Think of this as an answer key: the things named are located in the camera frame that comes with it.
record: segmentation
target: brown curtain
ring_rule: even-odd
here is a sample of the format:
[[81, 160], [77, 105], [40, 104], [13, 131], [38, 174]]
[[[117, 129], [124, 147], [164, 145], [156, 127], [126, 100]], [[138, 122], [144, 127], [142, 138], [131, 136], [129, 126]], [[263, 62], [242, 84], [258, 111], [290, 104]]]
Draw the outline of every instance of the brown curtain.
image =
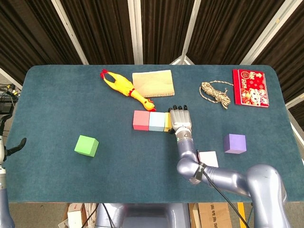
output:
[[62, 0], [89, 64], [134, 64], [127, 0]]
[[272, 66], [285, 102], [304, 93], [304, 2], [272, 38], [253, 64]]
[[82, 64], [51, 1], [0, 4], [0, 67], [16, 81], [34, 65]]
[[194, 0], [141, 0], [144, 64], [169, 64], [182, 52]]
[[187, 56], [194, 64], [239, 64], [284, 0], [203, 0]]
[[291, 107], [289, 111], [304, 131], [304, 101], [298, 103], [294, 107]]

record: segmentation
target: yellow rubber chicken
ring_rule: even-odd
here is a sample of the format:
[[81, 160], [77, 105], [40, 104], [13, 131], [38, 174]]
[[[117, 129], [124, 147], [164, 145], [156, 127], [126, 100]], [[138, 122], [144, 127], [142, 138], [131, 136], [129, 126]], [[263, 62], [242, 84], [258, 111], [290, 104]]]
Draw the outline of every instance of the yellow rubber chicken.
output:
[[[115, 82], [110, 82], [105, 78], [105, 74], [111, 75]], [[146, 99], [143, 96], [139, 94], [139, 92], [134, 88], [132, 82], [130, 82], [128, 79], [126, 79], [124, 76], [115, 74], [113, 72], [110, 72], [106, 69], [103, 69], [100, 73], [100, 77], [114, 90], [117, 90], [118, 92], [121, 92], [125, 96], [131, 96], [138, 100], [144, 108], [150, 112], [155, 112], [155, 106], [153, 104], [153, 101], [150, 99]]]

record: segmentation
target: blue table surface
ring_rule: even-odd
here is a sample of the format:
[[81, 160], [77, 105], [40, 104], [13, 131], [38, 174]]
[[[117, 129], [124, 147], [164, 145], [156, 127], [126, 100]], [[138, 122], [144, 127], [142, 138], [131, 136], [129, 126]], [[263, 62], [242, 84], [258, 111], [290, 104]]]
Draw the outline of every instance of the blue table surface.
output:
[[[193, 186], [176, 171], [174, 135], [133, 130], [133, 98], [100, 79], [103, 68], [132, 79], [133, 72], [170, 69], [175, 96], [153, 98], [159, 112], [174, 104], [189, 108], [195, 146], [216, 151], [220, 167], [241, 173], [257, 163], [278, 169], [289, 201], [304, 200], [304, 166], [275, 71], [269, 66], [46, 65], [26, 76], [7, 147], [27, 137], [25, 147], [4, 163], [11, 202], [167, 203], [225, 201], [214, 189]], [[228, 110], [199, 94], [201, 82], [232, 83], [232, 69], [263, 71], [269, 108], [235, 105], [233, 87], [214, 86], [232, 102]], [[223, 138], [244, 134], [247, 152], [223, 152]], [[95, 157], [74, 151], [79, 135], [99, 141]], [[227, 193], [232, 201], [250, 201]]]

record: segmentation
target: pink block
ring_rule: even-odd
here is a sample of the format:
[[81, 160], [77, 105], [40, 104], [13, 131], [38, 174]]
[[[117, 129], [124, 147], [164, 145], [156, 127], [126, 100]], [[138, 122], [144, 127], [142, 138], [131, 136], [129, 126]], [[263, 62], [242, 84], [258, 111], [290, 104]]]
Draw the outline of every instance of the pink block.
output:
[[133, 128], [134, 130], [148, 131], [149, 130], [150, 112], [134, 111]]

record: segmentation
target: red packet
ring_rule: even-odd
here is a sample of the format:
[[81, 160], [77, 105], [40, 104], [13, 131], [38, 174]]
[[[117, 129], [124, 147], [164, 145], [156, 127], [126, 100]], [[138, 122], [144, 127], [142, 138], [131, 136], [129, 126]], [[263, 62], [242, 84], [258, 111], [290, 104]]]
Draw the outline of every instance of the red packet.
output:
[[269, 107], [265, 74], [254, 70], [233, 70], [234, 99], [238, 105]]

